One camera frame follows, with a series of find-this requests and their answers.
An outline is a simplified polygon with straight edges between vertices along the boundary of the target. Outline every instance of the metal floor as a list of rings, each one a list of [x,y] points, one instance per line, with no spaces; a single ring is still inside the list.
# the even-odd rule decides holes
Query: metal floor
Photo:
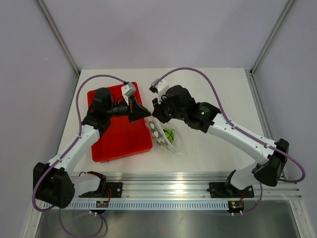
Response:
[[[254,206],[246,202],[246,210]],[[92,215],[72,222],[79,210],[63,210],[67,229],[79,236],[95,233],[100,220]],[[299,238],[289,204],[264,201],[254,213],[231,217],[224,211],[106,211],[100,235],[109,238]],[[58,211],[43,213],[36,238],[68,238],[58,222]]]

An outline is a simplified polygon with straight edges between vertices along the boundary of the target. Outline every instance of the clear plastic bag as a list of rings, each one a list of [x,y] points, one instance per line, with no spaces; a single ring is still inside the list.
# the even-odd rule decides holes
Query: clear plastic bag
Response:
[[[179,131],[170,122],[163,124],[155,117],[145,118],[153,141],[174,154],[187,154]]]

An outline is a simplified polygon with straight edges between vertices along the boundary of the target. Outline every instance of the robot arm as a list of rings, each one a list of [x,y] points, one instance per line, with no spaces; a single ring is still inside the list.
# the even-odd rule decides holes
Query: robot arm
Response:
[[[206,102],[196,103],[186,88],[180,85],[168,87],[164,80],[160,81],[156,87],[150,90],[158,94],[153,99],[154,111],[152,115],[161,122],[166,123],[171,119],[184,121],[190,128],[201,130],[220,137],[233,144],[245,153],[250,155],[255,163],[242,170],[234,170],[229,175],[225,186],[228,193],[240,191],[249,185],[261,182],[268,186],[276,186],[278,179],[286,163],[285,156],[269,148],[272,146],[284,152],[288,150],[288,142],[280,139],[274,141],[257,135],[246,128],[230,120],[234,126],[230,126],[225,120],[220,109]],[[250,139],[245,134],[236,130],[239,127],[247,131],[253,137],[264,141],[267,146],[263,146],[255,140]]]
[[[73,179],[70,176],[83,155],[109,128],[111,117],[128,116],[129,121],[133,122],[151,115],[136,101],[134,97],[136,89],[132,83],[122,86],[121,91],[124,100],[115,103],[111,100],[109,89],[97,89],[87,115],[82,121],[81,133],[78,133],[60,154],[46,164],[38,163],[34,167],[33,188],[50,165],[59,160],[38,187],[35,196],[37,199],[65,208],[74,196],[105,192],[103,190],[106,187],[106,177],[101,174],[88,172],[85,176]]]

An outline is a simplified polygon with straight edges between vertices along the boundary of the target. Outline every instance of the red tray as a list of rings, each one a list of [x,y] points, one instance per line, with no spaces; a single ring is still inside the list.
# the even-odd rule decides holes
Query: red tray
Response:
[[[137,83],[134,93],[137,101],[142,105]],[[121,85],[108,87],[117,99],[122,95]],[[93,102],[95,91],[89,91],[88,106]],[[103,136],[92,147],[92,157],[95,162],[107,162],[151,150],[153,144],[150,132],[145,126],[144,119],[129,122],[128,116],[111,118],[111,125]]]

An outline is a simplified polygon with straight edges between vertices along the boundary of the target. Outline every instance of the white wall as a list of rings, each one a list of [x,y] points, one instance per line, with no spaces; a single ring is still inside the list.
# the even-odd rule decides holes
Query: white wall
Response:
[[[307,171],[299,184],[317,228],[317,1],[297,1],[256,73],[276,138],[290,142],[290,154]],[[290,162],[290,178],[300,171]]]
[[[76,77],[33,0],[2,0],[0,32],[0,237],[17,238],[33,167],[56,151]]]
[[[45,2],[80,68],[250,68],[286,0]]]

